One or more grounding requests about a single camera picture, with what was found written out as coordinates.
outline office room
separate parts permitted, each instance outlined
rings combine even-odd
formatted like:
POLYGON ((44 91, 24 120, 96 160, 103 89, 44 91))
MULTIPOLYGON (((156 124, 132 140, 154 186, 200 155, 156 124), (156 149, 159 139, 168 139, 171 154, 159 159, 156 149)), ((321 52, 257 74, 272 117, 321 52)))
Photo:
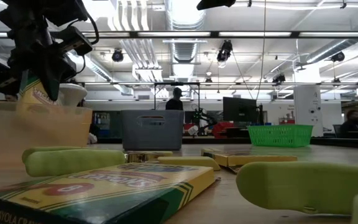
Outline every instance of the office room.
POLYGON ((358 224, 358 0, 0 1, 0 223, 358 224))

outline gray storage crate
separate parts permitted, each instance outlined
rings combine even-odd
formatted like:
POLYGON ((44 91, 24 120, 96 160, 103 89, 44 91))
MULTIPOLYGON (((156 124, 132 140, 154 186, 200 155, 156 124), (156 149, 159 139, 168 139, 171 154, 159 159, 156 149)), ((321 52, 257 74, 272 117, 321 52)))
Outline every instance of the gray storage crate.
POLYGON ((125 150, 179 150, 183 111, 123 110, 122 146, 125 150))

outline green plastic basket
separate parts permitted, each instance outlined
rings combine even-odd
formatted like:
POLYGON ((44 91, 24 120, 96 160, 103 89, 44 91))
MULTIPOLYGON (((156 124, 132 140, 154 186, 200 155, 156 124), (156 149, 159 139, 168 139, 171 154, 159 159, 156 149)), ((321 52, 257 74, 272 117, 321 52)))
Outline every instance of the green plastic basket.
POLYGON ((255 146, 302 147, 310 144, 311 125, 249 126, 249 136, 255 146))

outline man in dark shirt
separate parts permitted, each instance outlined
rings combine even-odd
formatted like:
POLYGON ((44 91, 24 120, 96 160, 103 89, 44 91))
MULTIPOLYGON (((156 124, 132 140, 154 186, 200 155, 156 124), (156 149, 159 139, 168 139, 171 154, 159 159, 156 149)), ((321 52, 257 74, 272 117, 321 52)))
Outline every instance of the man in dark shirt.
POLYGON ((347 121, 341 125, 342 138, 358 138, 358 111, 350 110, 346 114, 347 121))
POLYGON ((183 110, 183 103, 180 101, 181 89, 178 87, 173 89, 173 98, 165 105, 166 110, 183 110))

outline table surface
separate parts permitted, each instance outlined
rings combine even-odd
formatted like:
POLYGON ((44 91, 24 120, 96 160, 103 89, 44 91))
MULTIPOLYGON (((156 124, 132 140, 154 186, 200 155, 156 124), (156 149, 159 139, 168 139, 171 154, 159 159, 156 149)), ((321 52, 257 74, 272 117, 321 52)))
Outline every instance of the table surface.
MULTIPOLYGON (((119 144, 99 144, 98 148, 122 149, 119 144)), ((280 148, 280 147, 254 147, 251 145, 183 145, 182 150, 175 152, 176 156, 198 156, 203 147, 216 149, 245 149, 253 154, 294 155, 300 161, 322 161, 343 164, 358 165, 358 149, 310 146, 303 148, 280 148)), ((228 171, 215 172, 215 177, 221 180, 194 198, 188 205, 183 207, 166 223, 293 223, 293 224, 342 224, 350 223, 347 216, 336 215, 307 215, 305 213, 289 210, 267 210, 249 203, 241 197, 236 187, 236 176, 228 171)), ((16 184, 18 182, 32 180, 22 168, 0 169, 0 187, 3 185, 16 184)))

